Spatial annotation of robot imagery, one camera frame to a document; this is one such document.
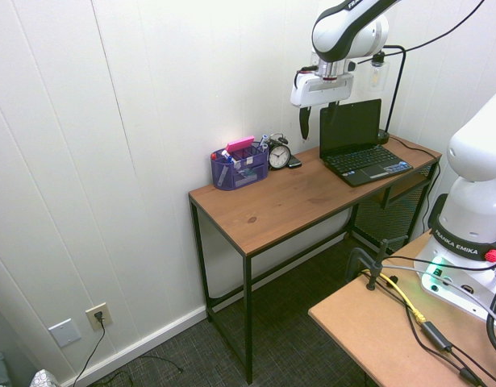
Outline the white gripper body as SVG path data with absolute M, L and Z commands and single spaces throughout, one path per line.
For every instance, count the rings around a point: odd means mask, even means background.
M 348 99 L 352 92 L 353 75 L 343 74 L 334 81 L 325 81 L 313 73 L 299 74 L 292 88 L 290 103 L 298 108 L 327 104 Z

